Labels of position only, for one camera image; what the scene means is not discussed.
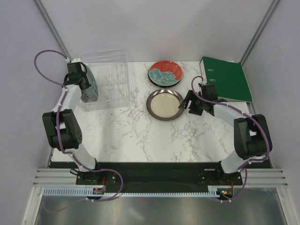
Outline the dark patterned rim plate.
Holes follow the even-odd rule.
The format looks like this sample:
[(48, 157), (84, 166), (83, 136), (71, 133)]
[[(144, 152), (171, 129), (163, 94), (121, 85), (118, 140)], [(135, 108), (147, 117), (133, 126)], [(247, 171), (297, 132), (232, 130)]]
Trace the dark patterned rim plate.
[(166, 86), (166, 85), (159, 85), (159, 84), (153, 82), (153, 81), (151, 80), (151, 78), (149, 77), (149, 75), (148, 75), (148, 80), (149, 80), (153, 85), (155, 85), (155, 86), (157, 86), (157, 87), (160, 87), (160, 88), (171, 88), (171, 87), (174, 87), (174, 86), (178, 85), (178, 84), (181, 82), (181, 80), (179, 80), (177, 83), (172, 84), (172, 85), (167, 85), (167, 86)]

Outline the brown rimmed cream plate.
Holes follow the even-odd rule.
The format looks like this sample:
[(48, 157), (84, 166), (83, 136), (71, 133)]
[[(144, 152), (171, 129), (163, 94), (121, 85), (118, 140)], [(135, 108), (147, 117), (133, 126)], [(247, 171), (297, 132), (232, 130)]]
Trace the brown rimmed cream plate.
[(152, 92), (146, 100), (148, 113), (155, 119), (161, 121), (172, 121), (179, 118), (184, 109), (179, 106), (183, 97), (172, 89), (158, 89)]

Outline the red and teal floral plate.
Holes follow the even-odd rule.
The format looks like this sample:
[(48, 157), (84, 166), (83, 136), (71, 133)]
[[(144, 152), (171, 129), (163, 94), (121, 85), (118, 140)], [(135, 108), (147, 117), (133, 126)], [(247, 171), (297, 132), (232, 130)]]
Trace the red and teal floral plate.
[(183, 78), (183, 71), (176, 62), (161, 60), (155, 62), (148, 70), (151, 80), (159, 85), (172, 85)]

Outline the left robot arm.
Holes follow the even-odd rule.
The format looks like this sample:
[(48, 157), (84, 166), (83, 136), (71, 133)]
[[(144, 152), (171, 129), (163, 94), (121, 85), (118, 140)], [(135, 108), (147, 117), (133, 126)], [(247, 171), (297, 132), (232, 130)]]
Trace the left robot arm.
[(99, 184), (103, 173), (96, 169), (96, 159), (86, 150), (83, 134), (74, 114), (79, 101), (98, 101), (98, 86), (91, 69), (81, 61), (67, 64), (68, 73), (64, 78), (62, 94), (56, 106), (42, 116), (50, 146), (70, 156), (87, 180)]

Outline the teal green plate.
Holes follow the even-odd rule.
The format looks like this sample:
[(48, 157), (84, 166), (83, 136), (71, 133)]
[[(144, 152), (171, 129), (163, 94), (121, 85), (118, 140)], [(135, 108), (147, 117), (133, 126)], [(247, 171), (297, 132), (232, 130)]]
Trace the teal green plate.
[(98, 85), (90, 68), (86, 65), (84, 66), (85, 66), (86, 76), (90, 84), (90, 87), (83, 91), (81, 100), (85, 103), (96, 102), (98, 100)]

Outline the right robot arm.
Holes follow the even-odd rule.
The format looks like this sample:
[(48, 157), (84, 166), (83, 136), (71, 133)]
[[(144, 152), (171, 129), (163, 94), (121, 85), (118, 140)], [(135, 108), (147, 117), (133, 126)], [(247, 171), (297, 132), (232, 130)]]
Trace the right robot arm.
[(219, 162), (215, 180), (226, 184), (232, 173), (241, 171), (252, 162), (262, 162), (272, 151), (272, 141), (266, 118), (262, 114), (247, 114), (219, 99), (214, 85), (200, 85), (201, 92), (187, 92), (180, 109), (189, 109), (190, 114), (201, 116), (207, 112), (233, 127), (234, 150)]

